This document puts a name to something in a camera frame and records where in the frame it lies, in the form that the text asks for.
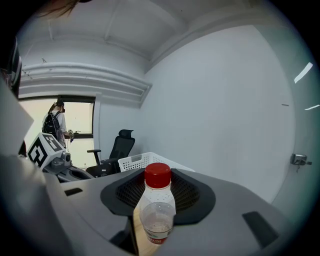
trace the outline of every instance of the red bottle cap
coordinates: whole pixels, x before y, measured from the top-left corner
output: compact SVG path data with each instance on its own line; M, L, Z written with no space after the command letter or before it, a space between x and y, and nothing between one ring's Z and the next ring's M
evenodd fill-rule
M170 184L171 169L162 162L149 164L144 170L145 183L154 189L165 188Z

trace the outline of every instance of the window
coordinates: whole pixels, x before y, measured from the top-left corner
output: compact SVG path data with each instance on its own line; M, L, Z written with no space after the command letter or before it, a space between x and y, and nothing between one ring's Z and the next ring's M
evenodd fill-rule
M72 143L70 139L65 140L72 164L81 169L96 165L94 154L87 153L87 150L94 149L94 97L59 95L20 99L21 106L33 118L33 124L24 138L26 149L29 149L35 137L41 132L43 118L57 99L64 101L66 128L74 132Z
M67 129L74 132L74 139L92 139L95 98L80 96L59 96L65 108Z

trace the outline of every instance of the black mesh panel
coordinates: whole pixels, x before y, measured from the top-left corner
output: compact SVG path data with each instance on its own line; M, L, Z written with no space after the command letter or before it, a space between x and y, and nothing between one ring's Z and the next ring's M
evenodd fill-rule
M177 213L193 206L200 197L199 190L196 186L173 172L171 175L171 192L174 197L175 211Z
M136 208L146 188L145 173L142 172L116 189L116 198L126 205Z

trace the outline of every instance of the ceiling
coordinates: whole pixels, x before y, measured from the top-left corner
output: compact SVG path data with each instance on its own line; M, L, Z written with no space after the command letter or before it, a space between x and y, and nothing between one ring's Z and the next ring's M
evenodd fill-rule
M239 17L241 13L250 19L257 3L256 0L92 0L78 3L70 15L31 18L20 30L18 42L97 40L131 51L152 66L201 28L214 27L219 20L227 24L235 17L244 19Z
M145 73L178 48L215 31L275 23L261 3L92 0L78 3L69 15L34 16L17 35L24 50L20 94L53 94L55 85L71 94L88 89L140 107L152 87ZM44 51L51 53L48 62ZM140 70L138 78L134 69Z

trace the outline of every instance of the plastic bottle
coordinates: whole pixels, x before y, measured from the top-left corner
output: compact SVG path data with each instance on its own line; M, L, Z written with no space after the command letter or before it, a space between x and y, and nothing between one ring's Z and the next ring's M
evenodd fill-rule
M143 209L140 220L151 243L164 243L172 231L175 214L175 209L165 202L153 202Z
M144 170L144 183L145 190L139 201L140 213L147 205L155 202L171 205L176 213L176 203L171 193L171 169L167 164L149 164Z

